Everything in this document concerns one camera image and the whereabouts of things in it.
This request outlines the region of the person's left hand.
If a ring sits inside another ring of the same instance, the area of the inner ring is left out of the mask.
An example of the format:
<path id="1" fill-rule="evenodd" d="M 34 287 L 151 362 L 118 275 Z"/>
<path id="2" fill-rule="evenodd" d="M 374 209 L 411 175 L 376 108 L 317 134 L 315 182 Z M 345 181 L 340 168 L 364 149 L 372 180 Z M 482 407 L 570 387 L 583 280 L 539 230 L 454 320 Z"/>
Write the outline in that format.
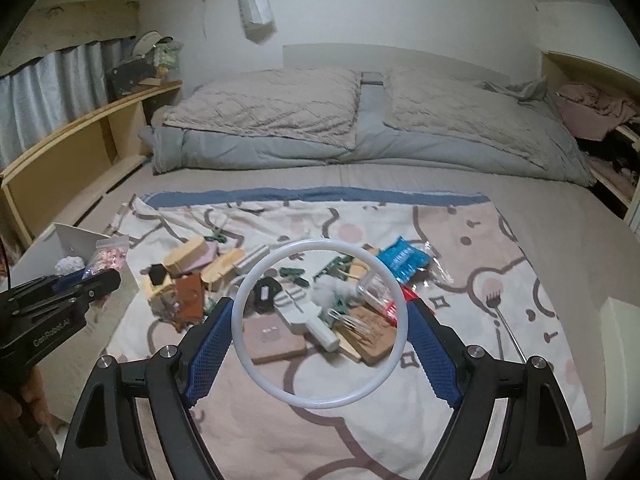
<path id="1" fill-rule="evenodd" d="M 40 426 L 48 426 L 51 413 L 38 366 L 34 366 L 18 388 L 17 394 L 1 391 L 1 417 L 18 419 L 24 406 Z"/>

